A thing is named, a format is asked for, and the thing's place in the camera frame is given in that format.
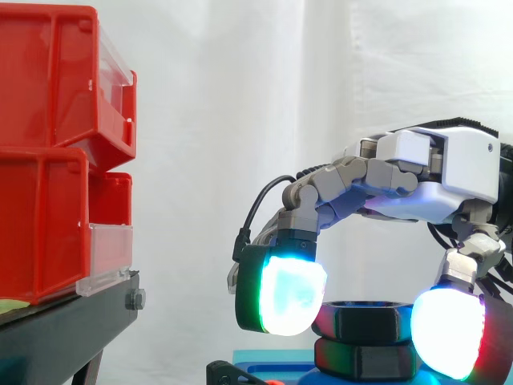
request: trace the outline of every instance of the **robotic hand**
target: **robotic hand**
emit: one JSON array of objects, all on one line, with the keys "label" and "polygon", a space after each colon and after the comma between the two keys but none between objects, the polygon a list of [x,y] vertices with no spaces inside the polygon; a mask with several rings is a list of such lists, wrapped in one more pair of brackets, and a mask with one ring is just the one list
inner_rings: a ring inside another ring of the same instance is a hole
[{"label": "robotic hand", "polygon": [[[500,315],[493,311],[497,308],[493,301],[502,300],[495,285],[510,293],[513,288],[489,273],[495,267],[504,281],[513,281],[503,241],[513,220],[508,199],[513,195],[509,151],[509,146],[501,148],[498,132],[456,118],[362,139],[332,164],[300,172],[297,180],[277,178],[257,198],[236,239],[228,289],[236,294],[239,326],[281,335],[306,330],[320,309],[326,280],[325,271],[315,263],[317,235],[356,213],[387,221],[426,221],[446,249],[435,278],[437,290],[421,295],[412,315],[413,340],[424,361],[430,364],[422,342],[415,341],[415,331],[423,329],[418,331],[420,335],[429,329],[428,334],[441,335],[442,329],[446,330],[447,324],[438,329],[418,326],[425,313],[432,314],[433,302],[440,297],[469,302],[468,309],[478,315],[476,327],[481,329],[475,349],[493,350],[491,345],[499,340],[487,337],[491,328],[487,325],[507,328],[511,334],[509,322],[513,320],[503,320],[504,314],[512,313],[505,302],[497,310]],[[283,192],[284,208],[251,243],[249,226],[259,204],[269,189],[284,180],[292,182]],[[472,295],[476,284],[491,299]],[[465,319],[470,317],[467,313],[456,315],[463,323],[472,323]],[[506,358],[509,367],[513,359],[510,350]],[[468,359],[471,367],[476,359],[477,355]],[[451,375],[444,367],[430,366]]]}]

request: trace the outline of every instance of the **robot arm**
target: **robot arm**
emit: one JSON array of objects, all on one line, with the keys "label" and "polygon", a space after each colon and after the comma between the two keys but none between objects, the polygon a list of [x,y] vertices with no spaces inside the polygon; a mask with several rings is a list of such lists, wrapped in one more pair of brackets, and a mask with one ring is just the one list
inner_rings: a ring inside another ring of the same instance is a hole
[{"label": "robot arm", "polygon": [[[314,259],[320,231],[353,213],[452,224],[459,245],[446,251],[436,282],[472,291],[505,250],[488,223],[498,198],[499,153],[496,132],[461,118],[365,138],[290,184],[284,208],[253,244],[304,247]],[[237,273],[236,264],[228,276],[232,293]]]}]

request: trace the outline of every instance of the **black hexagonal nut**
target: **black hexagonal nut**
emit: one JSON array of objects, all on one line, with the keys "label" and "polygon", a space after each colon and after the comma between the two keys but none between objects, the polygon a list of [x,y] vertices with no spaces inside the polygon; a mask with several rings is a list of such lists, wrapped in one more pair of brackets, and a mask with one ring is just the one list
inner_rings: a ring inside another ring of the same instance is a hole
[{"label": "black hexagonal nut", "polygon": [[328,375],[362,381],[407,381],[422,364],[412,342],[393,346],[353,346],[319,338],[315,366]]},{"label": "black hexagonal nut", "polygon": [[411,339],[413,305],[397,302],[327,302],[312,330],[320,337],[359,346],[383,346]]}]

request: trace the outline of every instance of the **red plastic drawer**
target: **red plastic drawer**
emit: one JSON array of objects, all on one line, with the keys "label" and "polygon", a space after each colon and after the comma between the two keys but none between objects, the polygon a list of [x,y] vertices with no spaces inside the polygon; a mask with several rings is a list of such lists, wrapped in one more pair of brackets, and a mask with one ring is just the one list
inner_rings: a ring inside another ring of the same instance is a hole
[{"label": "red plastic drawer", "polygon": [[104,172],[135,157],[135,73],[89,6],[0,3],[0,146],[76,147]]},{"label": "red plastic drawer", "polygon": [[88,295],[117,283],[91,279],[127,271],[128,174],[90,174],[78,148],[0,148],[0,178],[0,299],[35,304],[82,280]]}]

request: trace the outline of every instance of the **black metal stand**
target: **black metal stand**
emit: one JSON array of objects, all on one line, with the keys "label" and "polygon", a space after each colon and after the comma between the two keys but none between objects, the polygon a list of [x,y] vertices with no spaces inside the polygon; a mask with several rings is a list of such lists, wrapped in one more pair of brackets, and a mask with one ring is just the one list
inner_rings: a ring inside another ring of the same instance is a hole
[{"label": "black metal stand", "polygon": [[73,295],[0,315],[2,385],[94,385],[103,348],[137,319],[138,272],[91,297]]}]

